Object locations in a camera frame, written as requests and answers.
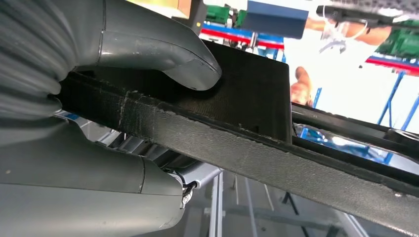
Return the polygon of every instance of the gray plastic housing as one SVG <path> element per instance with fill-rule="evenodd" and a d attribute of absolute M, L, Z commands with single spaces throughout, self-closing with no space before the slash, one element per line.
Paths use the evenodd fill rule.
<path fill-rule="evenodd" d="M 0 0 L 0 9 L 1 236 L 129 237 L 175 225 L 181 184 L 86 140 L 54 117 L 61 105 L 48 95 L 83 65 L 155 69 L 209 89 L 221 69 L 203 42 L 125 0 Z"/>
<path fill-rule="evenodd" d="M 180 220 L 178 181 L 149 160 L 87 140 L 74 122 L 49 119 L 55 126 L 38 131 L 43 139 L 0 147 L 2 236 L 129 237 Z"/>

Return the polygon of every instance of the black plastic part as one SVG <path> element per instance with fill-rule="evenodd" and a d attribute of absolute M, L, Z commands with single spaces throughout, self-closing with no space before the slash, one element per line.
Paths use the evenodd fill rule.
<path fill-rule="evenodd" d="M 333 115 L 294 103 L 293 122 L 310 125 L 356 141 L 385 148 L 419 162 L 419 146 L 411 146 L 409 143 L 388 139 L 388 127 Z"/>
<path fill-rule="evenodd" d="M 206 44 L 224 71 L 210 91 L 187 90 L 158 72 L 97 68 L 94 78 L 70 73 L 59 98 L 65 110 L 97 123 L 419 234 L 418 176 L 296 137 L 291 145 L 288 67 Z"/>
<path fill-rule="evenodd" d="M 412 132 L 392 128 L 387 131 L 385 138 L 408 147 L 415 147 L 419 149 L 419 135 Z"/>
<path fill-rule="evenodd" d="M 224 71 L 220 81 L 208 91 L 190 90 L 158 71 L 117 68 L 78 70 L 84 75 L 95 75 L 97 79 L 110 83 L 117 93 L 123 93 L 125 98 L 150 96 L 197 115 L 290 143 L 288 65 L 209 41 L 206 41 L 206 45 Z M 261 72 L 260 68 L 266 68 L 266 71 Z M 102 95 L 98 95 L 97 103 L 101 105 L 95 105 L 82 99 L 82 95 L 89 94 L 89 91 L 66 88 L 66 82 L 62 85 L 64 88 L 59 98 L 64 104 L 64 109 L 69 106 L 67 102 L 77 100 L 72 105 L 84 106 L 78 111 L 88 106 L 91 112 L 97 114 L 95 117 L 100 120 L 107 119 L 103 121 L 106 122 L 103 125 L 116 126 L 117 130 L 125 131 L 138 129 L 137 121 L 131 120 L 136 112 L 132 110 L 135 105 L 130 104 L 131 100 L 120 101 L 119 97 L 102 99 Z M 102 105 L 108 109 L 101 110 Z"/>

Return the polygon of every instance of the white cable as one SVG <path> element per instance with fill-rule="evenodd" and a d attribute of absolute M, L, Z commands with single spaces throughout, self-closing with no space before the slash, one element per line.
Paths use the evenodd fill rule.
<path fill-rule="evenodd" d="M 345 35 L 343 35 L 343 33 L 342 32 L 338 32 L 337 30 L 335 30 L 335 26 L 331 26 L 331 24 L 330 24 L 330 22 L 328 21 L 328 19 L 326 18 L 326 14 L 325 14 L 325 8 L 326 8 L 326 5 L 323 5 L 323 20 L 325 21 L 325 24 L 327 25 L 327 26 L 329 26 L 330 27 L 330 29 L 332 30 L 332 31 L 335 31 L 335 33 L 337 33 L 338 35 L 340 35 L 342 38 L 344 38 L 344 39 L 346 39 L 346 40 L 353 40 L 353 39 L 356 39 L 357 37 L 359 37 L 360 35 L 362 35 L 362 33 L 364 33 L 364 31 L 367 29 L 367 27 L 368 27 L 368 22 L 367 21 L 364 21 L 364 23 L 365 23 L 365 25 L 364 25 L 364 28 L 362 29 L 362 30 L 360 30 L 358 33 L 356 33 L 355 35 L 353 35 L 353 36 L 351 36 L 351 37 L 346 37 Z"/>

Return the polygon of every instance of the person's arm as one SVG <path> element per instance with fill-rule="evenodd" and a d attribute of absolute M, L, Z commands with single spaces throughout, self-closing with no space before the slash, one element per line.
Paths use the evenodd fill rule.
<path fill-rule="evenodd" d="M 307 71 L 303 67 L 297 67 L 295 77 L 297 82 L 291 85 L 291 101 L 312 106 L 311 90 L 313 85 Z"/>
<path fill-rule="evenodd" d="M 334 21 L 329 20 L 329 22 L 334 25 L 336 24 Z M 305 23 L 306 29 L 312 29 L 315 31 L 323 31 L 325 28 L 325 21 L 323 20 L 313 20 L 311 18 L 308 18 Z M 346 32 L 346 37 L 352 37 L 356 34 L 358 34 L 360 31 L 363 30 L 365 27 L 364 24 L 360 23 L 348 23 L 348 29 Z M 369 45 L 380 45 L 382 44 L 390 35 L 391 33 L 391 27 L 377 27 L 377 28 L 366 28 L 363 33 L 358 36 L 356 39 L 359 41 L 362 41 L 364 43 L 367 43 Z"/>

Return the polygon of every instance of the red stripe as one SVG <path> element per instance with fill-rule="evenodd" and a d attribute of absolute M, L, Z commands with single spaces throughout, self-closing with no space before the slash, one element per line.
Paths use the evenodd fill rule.
<path fill-rule="evenodd" d="M 246 38 L 246 37 L 235 36 L 235 35 L 231 35 L 231 34 L 227 34 L 227 33 L 223 33 L 223 32 L 218 32 L 218 31 L 213 31 L 213 30 L 208 30 L 208 29 L 204 29 L 204 28 L 201 29 L 201 33 L 211 35 L 211 36 L 221 37 L 221 38 L 236 41 L 236 42 L 241 41 L 241 42 L 245 42 L 245 43 L 250 43 L 250 39 Z M 284 49 L 284 44 L 282 44 L 282 43 L 258 41 L 257 45 L 258 46 L 265 46 L 265 47 L 268 47 L 268 48 Z"/>
<path fill-rule="evenodd" d="M 407 70 L 407 71 L 410 71 L 412 73 L 419 73 L 419 67 L 406 65 L 406 64 L 402 64 L 402 63 L 387 62 L 387 61 L 377 60 L 377 59 L 374 59 L 374 58 L 369 58 L 369 59 L 366 60 L 366 62 L 381 65 L 381 66 L 386 66 L 386 67 L 392 67 L 392 68 Z"/>
<path fill-rule="evenodd" d="M 241 42 L 245 42 L 245 43 L 250 43 L 250 39 L 246 38 L 246 37 L 234 36 L 234 35 L 218 32 L 218 31 L 213 31 L 213 30 L 208 30 L 208 29 L 204 29 L 204 28 L 201 29 L 201 33 L 211 35 L 211 36 L 225 38 L 225 39 L 232 40 L 232 41 L 241 41 Z"/>

